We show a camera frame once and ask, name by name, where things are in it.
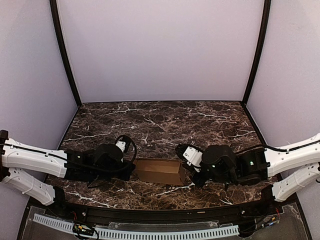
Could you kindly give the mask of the brown cardboard box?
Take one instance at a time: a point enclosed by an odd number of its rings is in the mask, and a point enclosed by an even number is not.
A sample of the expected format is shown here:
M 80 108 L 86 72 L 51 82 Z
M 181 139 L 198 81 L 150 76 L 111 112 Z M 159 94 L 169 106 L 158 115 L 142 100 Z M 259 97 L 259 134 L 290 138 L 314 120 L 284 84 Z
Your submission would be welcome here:
M 185 170 L 176 159 L 140 158 L 134 164 L 134 172 L 142 182 L 173 186 L 185 184 Z

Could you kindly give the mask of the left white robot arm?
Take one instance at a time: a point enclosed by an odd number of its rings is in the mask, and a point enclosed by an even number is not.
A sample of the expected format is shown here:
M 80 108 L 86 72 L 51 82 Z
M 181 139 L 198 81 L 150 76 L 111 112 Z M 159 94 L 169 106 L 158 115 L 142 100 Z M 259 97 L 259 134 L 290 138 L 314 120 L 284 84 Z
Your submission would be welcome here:
M 22 144 L 0 131 L 0 181 L 9 184 L 44 206 L 62 204 L 64 190 L 46 184 L 27 170 L 49 174 L 61 179 L 88 184 L 113 178 L 128 181 L 135 169 L 137 146 L 127 135 L 115 143 L 100 144 L 87 151 L 50 150 Z

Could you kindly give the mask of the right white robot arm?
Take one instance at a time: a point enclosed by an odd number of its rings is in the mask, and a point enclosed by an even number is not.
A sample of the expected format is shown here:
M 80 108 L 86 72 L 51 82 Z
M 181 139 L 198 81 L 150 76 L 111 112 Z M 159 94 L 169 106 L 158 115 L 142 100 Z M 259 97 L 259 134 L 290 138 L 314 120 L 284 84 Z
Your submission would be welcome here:
M 243 210 L 245 218 L 261 217 L 276 202 L 283 202 L 320 176 L 320 135 L 281 146 L 255 145 L 234 152 L 227 145 L 210 145 L 202 150 L 194 145 L 181 145 L 176 153 L 194 169 L 192 182 L 199 188 L 207 181 L 251 186 L 284 171 L 297 170 L 261 191 L 261 203 Z

